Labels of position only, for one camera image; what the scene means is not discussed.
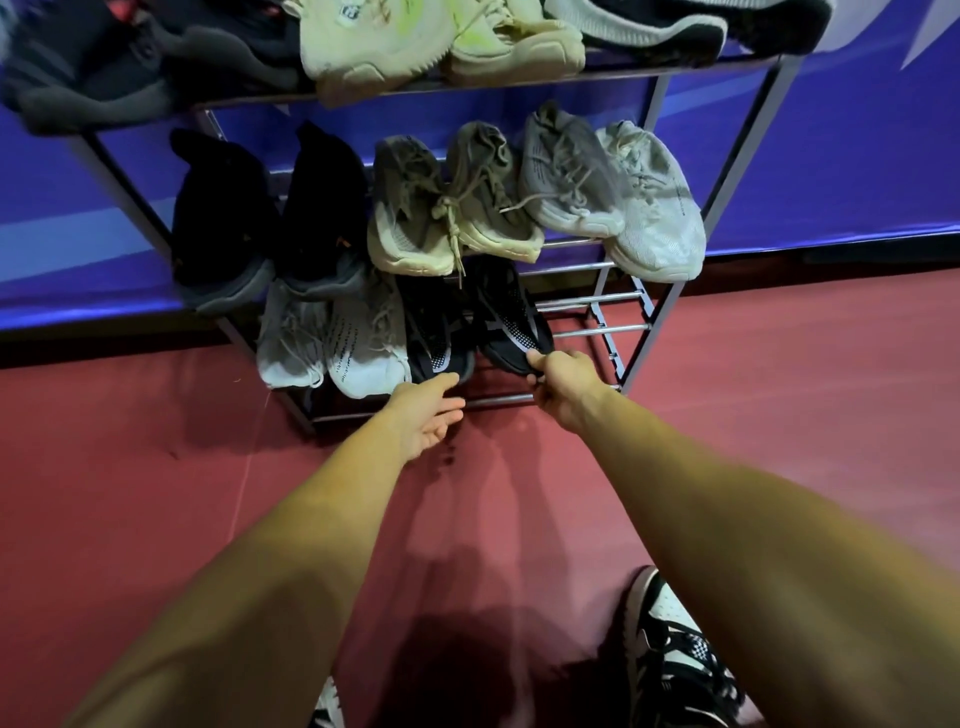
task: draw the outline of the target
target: floor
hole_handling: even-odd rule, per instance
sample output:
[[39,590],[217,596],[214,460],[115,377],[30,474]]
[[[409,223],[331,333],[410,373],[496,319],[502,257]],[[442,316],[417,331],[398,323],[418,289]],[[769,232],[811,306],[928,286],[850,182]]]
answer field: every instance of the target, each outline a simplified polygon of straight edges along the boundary
[[[634,397],[960,569],[958,287],[946,271],[682,299]],[[57,725],[333,447],[227,347],[0,371],[0,400],[7,728]],[[530,407],[471,412],[391,502],[336,668],[348,725],[597,724],[592,658],[646,560],[572,436]]]

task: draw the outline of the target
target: person's left arm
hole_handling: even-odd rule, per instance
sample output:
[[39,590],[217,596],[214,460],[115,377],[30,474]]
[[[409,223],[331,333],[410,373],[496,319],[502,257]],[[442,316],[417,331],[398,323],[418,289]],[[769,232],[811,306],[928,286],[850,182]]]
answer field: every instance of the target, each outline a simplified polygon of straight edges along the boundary
[[188,585],[67,719],[100,726],[307,724],[403,465],[463,418],[456,375],[401,384],[305,483]]

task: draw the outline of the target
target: sneaker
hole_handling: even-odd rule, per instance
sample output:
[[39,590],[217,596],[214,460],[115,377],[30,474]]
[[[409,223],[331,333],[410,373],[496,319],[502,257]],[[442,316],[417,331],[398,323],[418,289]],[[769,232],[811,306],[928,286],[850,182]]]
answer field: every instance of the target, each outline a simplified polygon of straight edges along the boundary
[[631,726],[737,725],[746,695],[656,567],[627,593],[623,646]]
[[374,272],[360,294],[333,302],[324,351],[330,378],[353,400],[389,395],[411,381],[403,301],[393,276]]
[[0,98],[30,133],[144,124],[185,109],[160,74],[158,24],[135,4],[60,0],[27,12],[4,62]]
[[714,63],[727,41],[727,23],[716,17],[719,13],[691,10],[667,16],[663,4],[664,0],[545,0],[543,9],[578,28],[591,45],[629,51],[646,65]]
[[156,16],[164,56],[226,68],[267,89],[301,86],[300,25],[272,0],[164,0]]
[[324,383],[326,307],[297,301],[278,280],[271,283],[256,340],[256,368],[268,387]]
[[317,707],[307,728],[346,728],[344,714],[340,710],[340,696],[332,677],[326,678],[324,690],[317,698]]
[[534,374],[527,352],[553,351],[553,333],[530,303],[510,260],[483,255],[468,261],[465,277],[473,306],[473,336],[494,366],[526,376]]
[[286,0],[300,19],[300,57],[325,106],[403,85],[450,49],[456,25],[440,0]]
[[[373,158],[373,218],[367,245],[373,265],[405,276],[446,276],[459,268],[444,221],[435,219],[444,193],[440,163],[412,136],[390,136]],[[444,208],[436,208],[445,217]]]
[[341,138],[304,122],[283,207],[276,271],[294,296],[324,301],[363,287],[367,261],[367,175]]
[[707,235],[680,164],[663,142],[630,121],[610,124],[597,138],[634,187],[624,202],[626,227],[604,240],[613,262],[643,280],[695,279],[704,267]]
[[692,12],[719,15],[730,26],[732,38],[762,57],[813,53],[835,7],[836,0],[669,0],[658,4],[665,16],[677,19]]
[[264,255],[280,216],[267,171],[238,144],[174,129],[174,153],[190,165],[174,204],[174,284],[198,313],[215,316],[257,298],[274,277]]
[[446,164],[453,180],[438,202],[451,245],[534,263],[543,230],[517,209],[518,165],[506,138],[492,124],[473,121],[450,142]]
[[444,74],[461,86],[556,81],[583,70],[583,36],[546,20],[539,0],[447,0],[457,37]]
[[450,286],[440,279],[396,279],[407,323],[407,356],[415,384],[445,372],[460,383],[473,374],[473,337]]
[[518,206],[542,226],[573,235],[619,235],[625,187],[586,119],[552,101],[527,118]]

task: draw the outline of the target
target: shoe rack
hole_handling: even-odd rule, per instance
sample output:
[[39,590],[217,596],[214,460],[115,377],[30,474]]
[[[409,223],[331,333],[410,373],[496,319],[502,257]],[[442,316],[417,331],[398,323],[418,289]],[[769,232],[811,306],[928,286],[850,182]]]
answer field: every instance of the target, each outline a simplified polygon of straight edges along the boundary
[[[779,56],[771,59],[757,59],[751,56],[722,58],[715,65],[705,69],[689,68],[637,68],[630,66],[606,66],[604,68],[590,68],[589,56],[588,67],[578,76],[569,79],[563,79],[555,83],[589,83],[590,81],[610,81],[616,79],[637,79],[651,78],[654,81],[649,85],[647,98],[645,99],[644,112],[638,122],[647,131],[652,131],[657,124],[660,116],[660,110],[663,106],[663,100],[666,96],[666,90],[670,79],[680,73],[714,73],[714,72],[744,72],[765,70],[765,75],[759,89],[756,92],[753,104],[736,140],[727,155],[720,170],[720,174],[714,183],[713,189],[703,205],[701,214],[704,218],[704,228],[707,233],[707,239],[716,229],[720,216],[727,208],[734,191],[743,179],[743,175],[750,165],[751,160],[756,153],[763,137],[773,122],[783,98],[786,96],[790,85],[803,62],[803,58],[796,56]],[[436,76],[429,76],[414,81],[407,86],[394,91],[394,93],[437,93],[445,90],[451,90],[449,86],[443,83],[443,80]],[[263,97],[252,99],[238,99],[236,102],[217,102],[210,107],[199,107],[195,109],[195,117],[201,130],[211,136],[226,139],[220,124],[217,121],[214,107],[222,108],[226,106],[238,106],[241,104],[263,103],[263,104],[286,104],[292,102],[316,101],[315,97],[309,95],[300,96],[282,96],[282,97]],[[162,220],[156,215],[150,204],[144,199],[143,195],[131,182],[130,178],[120,167],[117,161],[108,151],[107,147],[101,141],[96,133],[84,133],[79,136],[71,137],[68,140],[74,154],[80,162],[90,171],[90,173],[103,186],[107,194],[114,203],[127,215],[130,221],[143,234],[156,250],[170,260],[170,230]],[[272,189],[276,194],[285,194],[289,185],[289,170],[280,171],[273,174],[271,180]],[[599,240],[587,238],[567,238],[560,240],[547,241],[543,248],[545,250],[581,246],[598,245]],[[559,346],[563,345],[563,339],[571,336],[601,336],[606,347],[613,368],[616,372],[616,383],[614,388],[624,394],[630,392],[639,372],[640,365],[650,353],[651,348],[657,340],[660,331],[666,321],[667,315],[673,308],[677,299],[684,289],[683,283],[673,283],[667,286],[664,294],[659,300],[654,301],[647,294],[643,282],[633,278],[633,291],[626,293],[605,293],[607,277],[613,263],[605,259],[596,263],[583,263],[577,265],[563,266],[540,266],[531,271],[524,271],[522,276],[551,276],[563,273],[573,273],[579,271],[596,271],[597,281],[594,286],[593,294],[590,296],[581,296],[578,298],[557,299],[553,301],[543,301],[537,303],[537,308],[543,312],[585,310],[588,318],[592,321],[591,328],[583,328],[573,331],[563,331],[554,334],[554,338],[560,340]],[[635,324],[624,326],[608,326],[603,313],[605,303],[622,303],[626,301],[637,301],[637,321]],[[217,326],[227,335],[227,338],[247,354],[251,362],[254,356],[254,342],[248,340],[231,319],[230,316],[224,316],[216,320]],[[613,335],[625,331],[642,331],[639,342],[632,352],[622,354],[613,342]],[[312,390],[277,390],[276,396],[284,407],[290,412],[298,425],[309,433],[314,433],[315,428],[323,423],[360,419],[369,417],[372,411],[364,413],[349,414],[325,414],[316,415],[312,412]],[[532,401],[532,396],[528,392],[518,392],[511,395],[500,397],[488,397],[480,400],[469,400],[468,407],[492,407],[512,404],[524,404]]]

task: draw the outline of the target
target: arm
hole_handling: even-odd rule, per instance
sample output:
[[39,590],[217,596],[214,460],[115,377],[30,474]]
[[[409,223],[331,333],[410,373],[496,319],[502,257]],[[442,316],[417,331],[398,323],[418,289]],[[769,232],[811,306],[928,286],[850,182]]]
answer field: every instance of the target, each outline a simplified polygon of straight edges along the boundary
[[224,549],[66,725],[306,725],[403,465],[463,418],[456,375],[387,406]]
[[545,372],[538,404],[583,438],[772,723],[956,725],[953,574],[825,498],[684,437],[601,382],[584,354],[530,359]]

